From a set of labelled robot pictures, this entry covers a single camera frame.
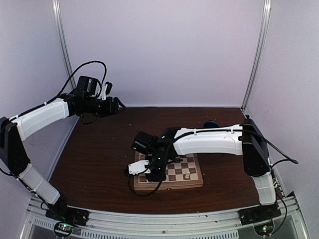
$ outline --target white chess piece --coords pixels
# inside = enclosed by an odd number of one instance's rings
[[[185,178],[189,178],[189,176],[190,176],[190,172],[187,171],[186,174],[185,174]]]

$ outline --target black mounting bracket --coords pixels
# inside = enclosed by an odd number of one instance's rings
[[[52,213],[51,210],[46,211],[45,216],[47,218],[52,218],[57,221],[61,219],[57,217],[56,214]],[[78,208],[71,208],[67,207],[67,211],[65,214],[66,223],[70,225],[79,225],[79,226],[86,226],[86,223],[89,219],[89,211],[78,209]]]
[[[241,225],[247,225],[279,217],[281,215],[281,211],[278,207],[278,203],[275,202],[272,205],[259,205],[256,207],[239,210],[238,215]]]

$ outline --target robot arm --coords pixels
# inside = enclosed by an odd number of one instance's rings
[[[262,135],[251,119],[244,124],[213,129],[168,128],[160,137],[139,132],[133,149],[146,155],[146,160],[130,164],[132,175],[144,172],[149,181],[166,179],[169,160],[190,153],[229,153],[243,155],[244,170],[255,182],[261,205],[273,205],[276,193],[271,175],[267,145],[246,131]]]
[[[81,76],[76,89],[69,94],[61,94],[51,103],[20,117],[0,119],[1,160],[17,180],[52,206],[55,216],[68,217],[71,214],[68,213],[67,199],[33,167],[22,142],[49,124],[73,115],[92,113],[96,118],[103,118],[120,112],[119,106],[125,107],[121,101],[106,97],[112,84],[107,82],[102,88],[102,95],[97,98],[94,96],[97,83],[97,79]]]

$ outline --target aluminum frame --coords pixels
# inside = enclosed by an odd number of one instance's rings
[[[301,216],[299,205],[295,197],[284,199],[288,207],[288,215],[294,218],[295,228],[299,239],[308,239],[306,226]],[[52,229],[55,220],[45,217],[45,211],[40,208],[41,200],[32,197],[27,209],[27,218],[20,234],[20,239],[29,239],[33,225]],[[285,207],[278,201],[283,218]],[[147,215],[124,214],[96,210],[90,212],[86,227],[77,228],[75,237],[93,238],[108,235],[110,238],[205,238],[214,235],[232,234],[239,229],[252,225],[241,225],[238,210],[231,209],[218,212],[172,214],[172,215]]]
[[[63,30],[62,16],[61,16],[61,10],[60,10],[60,1],[59,0],[52,0],[52,5],[53,5],[54,18],[56,21],[56,26],[57,26],[59,38],[60,38],[64,66],[65,66],[65,69],[66,69],[68,76],[71,76],[73,71],[72,71],[72,67],[71,67],[70,56],[69,56],[68,48],[66,46],[66,40],[65,40],[64,30]],[[71,78],[70,85],[73,89],[75,89],[76,84],[75,84],[74,77]]]
[[[259,38],[258,38],[258,44],[257,44],[255,59],[254,59],[254,63],[253,63],[253,68],[252,68],[252,71],[250,74],[250,79],[248,82],[244,101],[243,101],[243,104],[241,106],[242,111],[246,115],[248,114],[247,105],[248,105],[248,102],[249,102],[249,99],[250,99],[250,96],[252,93],[252,89],[253,89],[253,86],[254,86],[254,83],[256,80],[258,68],[259,68],[260,61],[261,61],[262,51],[263,51],[266,37],[267,37],[270,13],[271,13],[271,0],[265,0],[264,11],[263,11],[262,21],[261,21],[261,26],[260,26],[260,32],[259,32]]]

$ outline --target blue object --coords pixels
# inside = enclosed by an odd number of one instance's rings
[[[204,123],[204,128],[219,128],[219,125],[214,121],[207,121]]]

